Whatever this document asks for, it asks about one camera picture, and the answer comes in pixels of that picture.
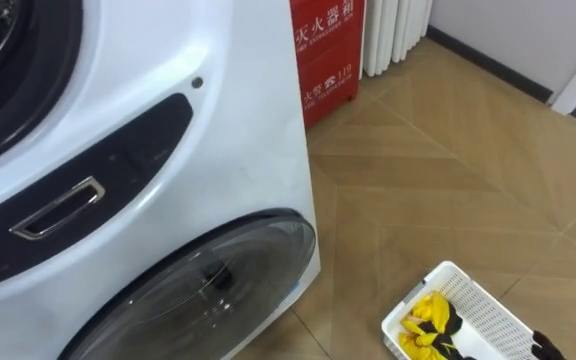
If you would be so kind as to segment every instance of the washing machine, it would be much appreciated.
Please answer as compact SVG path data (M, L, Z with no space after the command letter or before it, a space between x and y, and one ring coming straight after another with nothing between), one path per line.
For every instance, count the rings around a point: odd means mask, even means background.
M0 360L230 358L317 275L288 0L0 0Z

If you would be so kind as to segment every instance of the fire extinguisher cabinet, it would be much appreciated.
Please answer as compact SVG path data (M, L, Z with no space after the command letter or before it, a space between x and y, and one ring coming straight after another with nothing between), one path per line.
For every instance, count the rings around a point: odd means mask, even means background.
M310 127L359 90L363 0L291 0L301 103Z

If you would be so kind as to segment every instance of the laundry basket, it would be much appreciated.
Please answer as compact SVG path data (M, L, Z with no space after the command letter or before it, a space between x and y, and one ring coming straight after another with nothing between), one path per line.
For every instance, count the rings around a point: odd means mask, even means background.
M477 360L529 360L532 330L503 307L492 295L449 261L430 272L381 323L384 343L399 360L410 360L399 346L404 331L401 319L423 296L437 291L450 301L463 319L453 336L465 356Z

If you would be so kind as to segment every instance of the washing machine door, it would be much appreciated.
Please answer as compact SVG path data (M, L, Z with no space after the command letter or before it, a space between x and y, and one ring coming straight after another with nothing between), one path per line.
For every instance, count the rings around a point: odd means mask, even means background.
M290 293L314 248L296 214L230 223L135 280L60 359L219 359Z
M82 0L0 0L0 154L34 129L73 72Z

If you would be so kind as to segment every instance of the door handle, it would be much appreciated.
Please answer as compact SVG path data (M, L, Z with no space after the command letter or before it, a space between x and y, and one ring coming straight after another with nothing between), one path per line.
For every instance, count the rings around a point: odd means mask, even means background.
M83 201L81 205L76 207L69 214L60 218L53 224L43 227L40 230L31 229L31 226L39 221L42 217L50 214L51 211L55 210L58 206L64 204L66 201L72 199L73 196L81 193L85 190L93 190L93 194ZM88 208L98 203L103 199L106 194L106 189L92 176L87 177L79 184L72 187L65 194L59 196L57 199L53 200L50 204L44 206L39 211L28 216L17 225L11 227L8 231L26 240L35 241L41 240L55 231L61 229L64 225L73 221L77 216L86 211Z

